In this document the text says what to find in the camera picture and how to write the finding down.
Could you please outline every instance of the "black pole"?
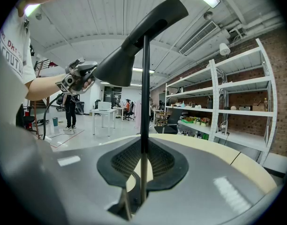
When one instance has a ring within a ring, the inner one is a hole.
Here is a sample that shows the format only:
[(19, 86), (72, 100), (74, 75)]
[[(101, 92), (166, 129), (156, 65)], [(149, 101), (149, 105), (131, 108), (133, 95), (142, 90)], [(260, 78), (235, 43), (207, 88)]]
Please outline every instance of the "black pole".
[(141, 120), (141, 202), (147, 198), (148, 138), (149, 138), (149, 100), (150, 100), (150, 40), (143, 38), (143, 77), (142, 77), (142, 120)]

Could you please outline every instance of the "shelf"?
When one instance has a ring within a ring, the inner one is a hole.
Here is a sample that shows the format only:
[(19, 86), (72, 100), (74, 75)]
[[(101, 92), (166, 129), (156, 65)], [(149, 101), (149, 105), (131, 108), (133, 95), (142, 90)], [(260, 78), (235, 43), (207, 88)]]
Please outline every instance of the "shelf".
[(174, 83), (171, 83), (167, 85), (167, 87), (171, 88), (186, 87), (197, 83), (203, 83), (209, 80), (211, 80), (211, 70), (210, 67), (207, 67), (187, 77), (184, 77)]
[(249, 116), (261, 116), (261, 117), (272, 117), (273, 116), (273, 112), (257, 112), (257, 111), (241, 111), (241, 110), (222, 110), (222, 109), (219, 109), (219, 113), (249, 115)]
[(219, 89), (223, 89), (229, 93), (266, 90), (271, 79), (272, 78), (270, 76), (266, 76), (248, 79), (240, 82), (229, 82), (219, 85)]
[(181, 120), (178, 121), (179, 124), (182, 124), (184, 126), (187, 126), (191, 129), (194, 129), (194, 130), (198, 130), (202, 133), (207, 133), (207, 134), (210, 134), (210, 126), (206, 126), (206, 127), (202, 127), (201, 125), (197, 125), (197, 124), (194, 124), (194, 123), (186, 123), (186, 122), (182, 122)]
[(213, 111), (213, 109), (208, 109), (208, 108), (194, 108), (194, 107), (171, 107), (171, 106), (166, 106), (166, 108), (182, 109), (182, 110), (188, 110), (188, 111), (210, 112), (210, 113)]
[(228, 129), (227, 132), (229, 132), (230, 134), (224, 135), (221, 132), (218, 132), (215, 134), (215, 136), (224, 140), (227, 139), (227, 141), (229, 142), (237, 143), (248, 148), (256, 149), (258, 151), (266, 150), (266, 144), (264, 141), (264, 137), (262, 136), (238, 132), (230, 129)]
[(191, 98), (191, 97), (200, 97), (200, 96), (207, 96), (207, 95), (212, 95), (212, 87), (209, 88), (202, 88), (202, 89), (197, 89), (197, 90), (192, 90), (192, 91), (187, 91), (187, 92), (182, 92), (182, 93), (177, 93), (173, 95), (168, 95), (167, 98)]
[(219, 62), (215, 66), (228, 75), (245, 70), (257, 69), (262, 66), (262, 61), (261, 49), (257, 47)]

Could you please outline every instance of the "beige panel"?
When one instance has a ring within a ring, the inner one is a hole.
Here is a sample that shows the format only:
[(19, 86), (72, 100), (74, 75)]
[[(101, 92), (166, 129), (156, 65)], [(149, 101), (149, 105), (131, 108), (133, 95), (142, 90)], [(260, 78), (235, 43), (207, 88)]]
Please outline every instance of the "beige panel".
[(173, 134), (149, 134), (150, 137), (161, 138), (163, 140), (168, 140), (174, 143), (179, 143), (184, 146), (188, 146), (191, 148), (199, 149), (205, 152), (209, 152), (228, 164), (231, 164), (232, 161), (239, 154), (239, 151), (224, 146), (222, 144), (218, 144), (215, 142), (210, 142), (208, 140), (194, 138), (184, 135), (173, 135)]
[(274, 179), (261, 165), (242, 153), (231, 166), (246, 175), (265, 193), (277, 187)]
[[(123, 137), (123, 138), (112, 140), (110, 142), (106, 142), (104, 144), (116, 142), (116, 141), (123, 140), (123, 139), (130, 138), (130, 137), (137, 137), (137, 136), (140, 136), (140, 135), (132, 135), (128, 137)], [(178, 143), (184, 146), (188, 146), (191, 148), (199, 149), (205, 152), (209, 152), (221, 158), (228, 164), (231, 164), (233, 162), (231, 165), (232, 167), (236, 168), (242, 174), (246, 175), (257, 186), (259, 186), (259, 188), (263, 190), (265, 193), (268, 193), (269, 191), (271, 191), (273, 188), (277, 186), (273, 178), (270, 176), (270, 174), (261, 165), (259, 165), (253, 159), (249, 158), (248, 156), (242, 153), (238, 155), (239, 151), (229, 148), (227, 146), (224, 146), (222, 144), (210, 142), (204, 139), (183, 136), (183, 135), (149, 134), (149, 137), (159, 138), (159, 139), (171, 141), (174, 143)], [(138, 162), (134, 171), (138, 174), (138, 176), (140, 176), (140, 161)], [(147, 180), (148, 181), (153, 180), (152, 168), (151, 168), (150, 163), (148, 163)]]

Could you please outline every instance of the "white metal shelving unit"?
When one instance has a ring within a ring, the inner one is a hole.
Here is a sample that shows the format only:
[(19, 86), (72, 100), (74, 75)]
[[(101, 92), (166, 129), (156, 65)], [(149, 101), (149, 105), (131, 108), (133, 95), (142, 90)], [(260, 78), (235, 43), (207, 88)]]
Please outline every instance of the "white metal shelving unit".
[[(277, 91), (272, 67), (266, 51), (257, 38), (256, 42), (258, 47), (253, 48), (244, 53), (238, 54), (234, 57), (228, 58), (222, 62), (215, 63), (214, 60), (209, 61), (209, 67), (200, 70), (194, 74), (184, 77), (174, 83), (166, 84), (166, 90), (168, 87), (179, 88), (187, 87), (190, 85), (203, 83), (212, 80), (212, 87), (197, 89), (192, 91), (186, 91), (183, 93), (167, 95), (168, 98), (191, 98), (198, 96), (213, 95), (213, 109), (205, 108), (190, 108), (190, 107), (173, 107), (173, 109), (183, 109), (188, 111), (201, 111), (212, 113), (211, 127), (202, 127), (196, 124), (188, 124), (179, 121), (189, 128), (199, 130), (203, 133), (209, 134), (209, 140), (214, 141), (214, 138), (224, 139), (233, 143), (237, 143), (252, 149), (260, 151), (258, 162), (263, 165), (271, 144), (274, 139), (276, 123), (277, 123)], [(257, 68), (264, 70), (264, 77), (248, 79), (240, 82), (227, 82), (227, 76), (235, 73), (249, 71)], [(223, 83), (219, 85), (218, 77), (222, 77)], [(228, 94), (253, 92), (266, 90), (268, 92), (268, 112), (257, 111), (239, 111), (239, 110), (220, 110), (219, 109), (219, 97), (221, 94), (224, 96), (224, 106), (228, 106)], [(273, 98), (273, 106), (271, 107), (271, 92)], [(223, 114), (223, 121), (226, 121), (226, 130), (224, 133), (218, 132), (218, 117), (219, 114)], [(233, 131), (227, 128), (228, 126), (228, 114), (235, 115), (249, 115), (249, 116), (264, 116), (267, 117), (266, 132), (264, 137), (258, 135), (247, 134), (244, 132)], [(269, 125), (272, 121), (272, 128), (269, 132)]]

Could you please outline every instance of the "trash bin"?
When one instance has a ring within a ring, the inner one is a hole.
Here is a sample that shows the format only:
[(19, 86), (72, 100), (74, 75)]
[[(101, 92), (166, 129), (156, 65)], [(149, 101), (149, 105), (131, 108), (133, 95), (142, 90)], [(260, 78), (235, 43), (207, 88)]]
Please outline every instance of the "trash bin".
[(54, 127), (58, 126), (58, 118), (53, 118)]

